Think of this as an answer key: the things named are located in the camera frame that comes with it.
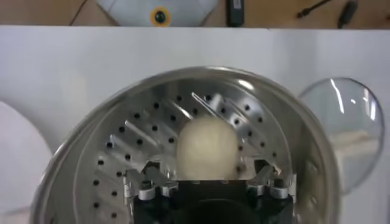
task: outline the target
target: black object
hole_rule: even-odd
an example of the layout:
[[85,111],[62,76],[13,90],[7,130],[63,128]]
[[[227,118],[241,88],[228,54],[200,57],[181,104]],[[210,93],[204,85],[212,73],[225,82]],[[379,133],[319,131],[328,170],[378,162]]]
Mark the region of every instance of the black object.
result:
[[160,24],[163,24],[166,20],[166,16],[162,11],[157,11],[154,14],[154,20],[156,20],[156,22],[158,22]]
[[230,27],[244,24],[244,0],[226,0],[226,19]]
[[337,28],[342,29],[344,25],[348,24],[351,21],[357,9],[358,9],[357,1],[347,2],[347,4],[344,6],[340,14],[339,21],[337,23]]
[[257,197],[246,181],[178,181],[171,197],[134,198],[135,224],[292,224],[293,198]]
[[301,12],[299,12],[297,14],[297,18],[302,18],[302,17],[309,15],[311,11],[313,11],[314,9],[316,9],[316,8],[322,6],[330,1],[331,0],[322,0],[321,2],[318,2],[317,4],[313,5],[312,7],[303,9]]

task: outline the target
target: white surface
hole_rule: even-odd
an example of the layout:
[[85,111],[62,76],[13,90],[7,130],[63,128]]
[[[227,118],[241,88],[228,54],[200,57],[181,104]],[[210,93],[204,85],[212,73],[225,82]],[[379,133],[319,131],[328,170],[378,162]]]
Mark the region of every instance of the white surface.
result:
[[29,207],[51,158],[37,129],[0,101],[0,214]]
[[154,26],[151,14],[166,9],[169,26],[199,26],[216,0],[96,0],[121,26]]
[[[377,95],[390,121],[390,32],[122,27],[0,27],[0,100],[56,149],[119,89],[176,68],[224,65],[294,94],[325,77],[352,77]],[[345,197],[342,223],[388,223],[390,135],[368,180]]]

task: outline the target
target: metal bowl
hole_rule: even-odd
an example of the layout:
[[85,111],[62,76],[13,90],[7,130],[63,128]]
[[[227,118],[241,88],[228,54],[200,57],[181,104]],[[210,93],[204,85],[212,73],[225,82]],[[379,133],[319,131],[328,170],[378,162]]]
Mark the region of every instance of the metal bowl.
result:
[[55,153],[35,196],[30,222],[128,223],[121,175],[147,161],[175,179],[181,128],[209,114],[241,142],[241,179],[265,159],[287,183],[297,177],[298,223],[338,223],[337,163],[320,124],[278,84],[223,67],[186,68],[130,86],[91,112]]

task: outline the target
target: white device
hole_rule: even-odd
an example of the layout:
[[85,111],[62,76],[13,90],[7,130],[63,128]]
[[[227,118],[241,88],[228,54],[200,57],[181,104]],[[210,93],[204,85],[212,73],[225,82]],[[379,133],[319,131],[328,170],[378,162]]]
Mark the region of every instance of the white device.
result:
[[199,26],[217,0],[96,0],[121,26]]

